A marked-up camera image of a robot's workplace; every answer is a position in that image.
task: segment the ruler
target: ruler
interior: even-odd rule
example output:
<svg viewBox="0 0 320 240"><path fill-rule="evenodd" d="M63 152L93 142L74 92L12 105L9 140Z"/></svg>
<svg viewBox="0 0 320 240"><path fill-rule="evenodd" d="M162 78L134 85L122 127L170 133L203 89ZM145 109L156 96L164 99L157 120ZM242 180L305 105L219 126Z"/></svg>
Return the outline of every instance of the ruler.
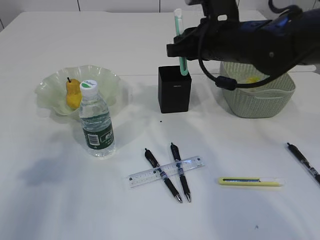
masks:
<svg viewBox="0 0 320 240"><path fill-rule="evenodd" d="M181 163L184 172L191 169L200 168L205 165L200 156L190 157L188 159L180 161L179 163ZM178 174L177 163L173 162L167 165L162 165L160 167L155 167L146 171L141 171L129 175L127 177L129 186L133 188L142 184L147 184L162 179L158 169L165 171L168 177Z"/></svg>

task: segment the green glass bowl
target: green glass bowl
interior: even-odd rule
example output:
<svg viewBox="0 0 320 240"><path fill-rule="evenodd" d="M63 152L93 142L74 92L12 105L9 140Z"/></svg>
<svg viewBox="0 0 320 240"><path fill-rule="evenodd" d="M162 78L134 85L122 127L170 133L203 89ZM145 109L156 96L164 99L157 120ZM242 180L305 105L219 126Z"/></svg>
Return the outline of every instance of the green glass bowl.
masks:
<svg viewBox="0 0 320 240"><path fill-rule="evenodd" d="M109 106L117 102L120 94L120 77L109 69L99 66L84 65L66 67L46 77L35 89L37 102L40 107L52 108L63 116L77 115L78 109L70 108L66 103L66 82L67 78L84 80L95 80L99 86L99 92Z"/></svg>

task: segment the yellow box cutter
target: yellow box cutter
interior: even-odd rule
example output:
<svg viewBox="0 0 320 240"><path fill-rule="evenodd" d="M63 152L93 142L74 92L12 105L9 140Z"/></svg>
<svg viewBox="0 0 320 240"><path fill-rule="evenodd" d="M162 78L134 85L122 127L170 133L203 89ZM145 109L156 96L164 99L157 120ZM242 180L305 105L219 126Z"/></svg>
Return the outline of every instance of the yellow box cutter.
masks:
<svg viewBox="0 0 320 240"><path fill-rule="evenodd" d="M219 177L218 182L229 186L280 187L285 184L283 178L276 177Z"/></svg>

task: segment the green plastic basket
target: green plastic basket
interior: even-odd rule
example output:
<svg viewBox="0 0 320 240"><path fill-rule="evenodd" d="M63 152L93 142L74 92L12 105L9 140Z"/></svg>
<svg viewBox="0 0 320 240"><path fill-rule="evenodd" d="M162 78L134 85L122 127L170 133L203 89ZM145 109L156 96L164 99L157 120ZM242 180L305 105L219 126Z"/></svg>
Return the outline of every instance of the green plastic basket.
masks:
<svg viewBox="0 0 320 240"><path fill-rule="evenodd" d="M253 65L234 62L221 62L220 75L247 83L248 78L263 80L267 75L259 72ZM270 118L277 115L288 103L296 89L288 73L276 80L256 88L223 89L223 96L233 113L241 118Z"/></svg>

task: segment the pear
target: pear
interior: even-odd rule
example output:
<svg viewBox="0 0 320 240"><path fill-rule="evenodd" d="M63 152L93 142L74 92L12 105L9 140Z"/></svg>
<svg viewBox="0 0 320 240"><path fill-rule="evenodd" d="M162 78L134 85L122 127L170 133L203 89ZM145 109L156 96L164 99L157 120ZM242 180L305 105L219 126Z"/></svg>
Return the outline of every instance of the pear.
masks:
<svg viewBox="0 0 320 240"><path fill-rule="evenodd" d="M69 77L67 78L68 81L66 82L66 104L72 108L72 109L77 109L80 106L82 95L80 91L80 82L72 78L70 79Z"/></svg>

